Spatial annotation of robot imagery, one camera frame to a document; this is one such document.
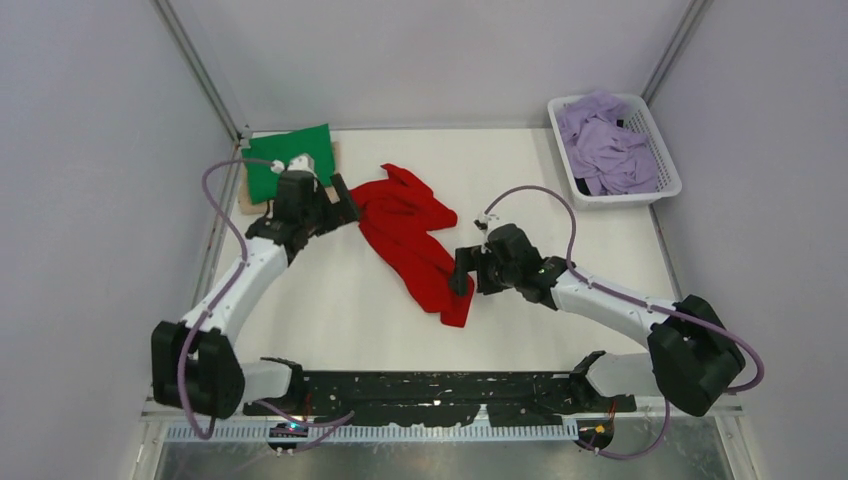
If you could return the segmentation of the red t shirt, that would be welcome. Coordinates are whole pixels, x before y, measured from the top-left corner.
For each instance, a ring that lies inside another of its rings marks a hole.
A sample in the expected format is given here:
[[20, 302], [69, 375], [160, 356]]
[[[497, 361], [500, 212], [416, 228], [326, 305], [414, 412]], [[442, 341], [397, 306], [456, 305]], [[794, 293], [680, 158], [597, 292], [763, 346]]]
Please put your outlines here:
[[450, 288], [454, 257], [431, 235], [456, 226], [456, 212], [410, 170], [391, 163], [381, 168], [385, 178], [351, 191], [359, 230], [424, 312], [438, 315], [443, 325], [463, 328], [471, 298]]

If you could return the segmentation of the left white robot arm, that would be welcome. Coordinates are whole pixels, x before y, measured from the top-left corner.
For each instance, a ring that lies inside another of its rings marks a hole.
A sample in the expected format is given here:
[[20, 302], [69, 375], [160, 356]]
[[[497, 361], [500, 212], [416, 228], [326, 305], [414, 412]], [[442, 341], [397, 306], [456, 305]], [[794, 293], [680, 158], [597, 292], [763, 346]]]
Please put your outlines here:
[[272, 283], [309, 240], [359, 219], [343, 177], [326, 187], [308, 170], [281, 173], [265, 214], [237, 234], [240, 253], [224, 278], [179, 321], [162, 321], [151, 334], [154, 400], [186, 418], [228, 419], [247, 404], [265, 401], [284, 414], [307, 398], [300, 364], [278, 357], [240, 361], [237, 337]]

